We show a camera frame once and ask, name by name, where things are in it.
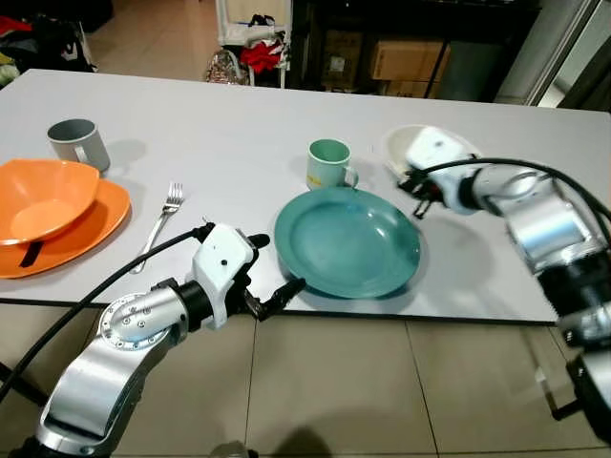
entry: orange bowl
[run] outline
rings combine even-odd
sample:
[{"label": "orange bowl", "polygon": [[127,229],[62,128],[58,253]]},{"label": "orange bowl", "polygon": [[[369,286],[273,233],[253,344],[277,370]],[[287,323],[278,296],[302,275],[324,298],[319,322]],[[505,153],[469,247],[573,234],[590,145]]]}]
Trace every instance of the orange bowl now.
[{"label": "orange bowl", "polygon": [[0,167],[0,245],[48,239],[93,203],[99,172],[79,162],[14,159]]}]

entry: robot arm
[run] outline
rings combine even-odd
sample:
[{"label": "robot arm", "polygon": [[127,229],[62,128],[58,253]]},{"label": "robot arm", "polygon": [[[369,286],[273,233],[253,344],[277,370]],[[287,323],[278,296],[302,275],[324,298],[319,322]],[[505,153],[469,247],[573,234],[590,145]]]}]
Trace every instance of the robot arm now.
[{"label": "robot arm", "polygon": [[68,366],[40,416],[36,436],[11,456],[110,456],[140,399],[144,381],[167,351],[204,324],[212,329],[242,311],[262,321],[301,291],[290,281],[261,303],[248,269],[269,237],[213,225],[187,282],[163,281],[124,296],[102,313],[94,339]]},{"label": "robot arm", "polygon": [[423,218],[434,201],[461,215],[484,210],[505,219],[517,252],[557,311],[558,328],[583,352],[567,365],[577,400],[554,408],[560,420],[583,410],[592,429],[611,443],[611,261],[609,246],[556,181],[515,165],[467,164],[422,171],[471,158],[462,146],[427,128],[406,154],[411,172],[399,187],[421,202]]}]

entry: light green mug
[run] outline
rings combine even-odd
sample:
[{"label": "light green mug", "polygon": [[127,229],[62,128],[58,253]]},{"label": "light green mug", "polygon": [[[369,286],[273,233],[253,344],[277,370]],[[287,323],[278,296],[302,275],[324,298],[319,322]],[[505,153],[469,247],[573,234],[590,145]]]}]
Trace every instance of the light green mug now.
[{"label": "light green mug", "polygon": [[309,145],[305,182],[311,190],[331,186],[345,186],[346,173],[352,175],[353,188],[359,182],[359,174],[348,166],[350,149],[341,141],[324,138]]}]

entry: mug handle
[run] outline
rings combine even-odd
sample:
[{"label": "mug handle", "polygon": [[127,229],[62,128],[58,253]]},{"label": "mug handle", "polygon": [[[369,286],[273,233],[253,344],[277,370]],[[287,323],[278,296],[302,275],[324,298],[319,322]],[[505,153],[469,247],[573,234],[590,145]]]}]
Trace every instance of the mug handle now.
[{"label": "mug handle", "polygon": [[80,145],[74,146],[74,152],[76,153],[76,157],[78,158],[79,162],[82,162],[84,164],[89,164],[89,159],[87,158],[85,149],[82,146]]},{"label": "mug handle", "polygon": [[347,175],[352,175],[352,184],[350,184],[350,187],[352,189],[356,188],[356,185],[359,184],[358,172],[348,165],[344,166],[344,170],[346,170]]}]

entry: white bowl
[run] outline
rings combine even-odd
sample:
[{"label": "white bowl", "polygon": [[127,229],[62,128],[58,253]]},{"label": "white bowl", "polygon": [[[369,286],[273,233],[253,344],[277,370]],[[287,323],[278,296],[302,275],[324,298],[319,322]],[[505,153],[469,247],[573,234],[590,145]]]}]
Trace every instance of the white bowl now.
[{"label": "white bowl", "polygon": [[458,141],[465,147],[465,151],[469,155],[481,156],[481,153],[475,146],[460,135],[453,132],[441,129],[436,126],[427,126],[424,124],[410,124],[393,129],[382,137],[379,146],[379,152],[384,157],[384,160],[389,169],[401,179],[405,177],[405,173],[409,170],[406,160],[406,153],[410,149],[411,144],[426,127],[434,127],[445,135]]}]

